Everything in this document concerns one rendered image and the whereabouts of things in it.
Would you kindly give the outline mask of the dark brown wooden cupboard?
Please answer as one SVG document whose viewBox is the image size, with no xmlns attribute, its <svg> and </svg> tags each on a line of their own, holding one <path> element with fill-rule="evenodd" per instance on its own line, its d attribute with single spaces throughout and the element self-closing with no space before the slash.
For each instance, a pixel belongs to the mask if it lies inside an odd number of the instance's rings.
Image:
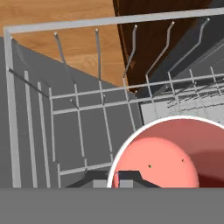
<svg viewBox="0 0 224 224">
<path fill-rule="evenodd" d="M 128 16 L 205 9 L 211 2 L 212 0 L 113 0 L 113 5 L 116 16 Z M 165 48 L 167 29 L 171 23 L 171 20 L 137 23 L 136 51 L 127 71 L 127 80 L 130 86 L 146 82 L 146 72 Z M 166 53 L 151 69 L 149 76 L 152 76 L 158 65 L 186 34 L 186 31 L 195 25 L 195 18 L 177 19 L 175 21 L 174 26 L 171 28 L 170 45 Z M 128 65 L 132 51 L 132 31 L 134 26 L 134 24 L 119 24 L 117 26 L 125 66 Z"/>
</svg>

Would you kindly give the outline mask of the red bowl with white rim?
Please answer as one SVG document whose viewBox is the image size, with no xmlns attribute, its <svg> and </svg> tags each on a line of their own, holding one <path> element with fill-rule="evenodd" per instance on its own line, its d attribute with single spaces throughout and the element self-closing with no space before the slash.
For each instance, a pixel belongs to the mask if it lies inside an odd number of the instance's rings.
<svg viewBox="0 0 224 224">
<path fill-rule="evenodd" d="M 119 171 L 162 188 L 224 187 L 224 125 L 192 115 L 149 122 L 116 153 L 108 188 L 118 187 Z"/>
</svg>

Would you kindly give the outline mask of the grey dishwasher door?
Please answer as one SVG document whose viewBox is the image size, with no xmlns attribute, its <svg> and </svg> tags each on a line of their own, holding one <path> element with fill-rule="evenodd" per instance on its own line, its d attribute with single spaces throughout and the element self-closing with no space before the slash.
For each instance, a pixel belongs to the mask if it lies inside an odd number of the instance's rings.
<svg viewBox="0 0 224 224">
<path fill-rule="evenodd" d="M 136 96 L 18 43 L 12 49 L 21 186 L 65 187 L 86 169 L 107 170 L 143 124 Z"/>
</svg>

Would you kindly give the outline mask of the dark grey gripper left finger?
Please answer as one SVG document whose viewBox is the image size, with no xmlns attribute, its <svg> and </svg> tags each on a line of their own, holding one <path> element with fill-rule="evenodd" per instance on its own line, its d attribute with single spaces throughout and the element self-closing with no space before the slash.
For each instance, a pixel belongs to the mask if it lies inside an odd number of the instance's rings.
<svg viewBox="0 0 224 224">
<path fill-rule="evenodd" d="M 107 180 L 107 171 L 87 171 L 83 178 L 72 183 L 68 188 L 106 188 Z"/>
</svg>

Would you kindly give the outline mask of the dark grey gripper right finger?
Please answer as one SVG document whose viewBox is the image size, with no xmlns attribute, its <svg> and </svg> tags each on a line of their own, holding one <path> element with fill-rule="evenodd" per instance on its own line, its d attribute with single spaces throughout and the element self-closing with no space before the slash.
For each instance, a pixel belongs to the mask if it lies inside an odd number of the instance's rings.
<svg viewBox="0 0 224 224">
<path fill-rule="evenodd" d="M 144 188 L 157 187 L 157 185 L 142 178 L 140 171 L 119 171 L 118 172 L 119 188 Z"/>
</svg>

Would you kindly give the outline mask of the grey dishwasher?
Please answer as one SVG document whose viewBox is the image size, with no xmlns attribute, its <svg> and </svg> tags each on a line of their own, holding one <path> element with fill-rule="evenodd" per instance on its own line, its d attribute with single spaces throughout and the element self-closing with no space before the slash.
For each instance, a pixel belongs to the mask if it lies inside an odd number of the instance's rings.
<svg viewBox="0 0 224 224">
<path fill-rule="evenodd" d="M 197 21 L 164 59 L 137 63 L 143 123 L 167 116 L 200 116 L 224 125 L 224 15 Z M 149 96 L 172 98 L 145 101 Z"/>
</svg>

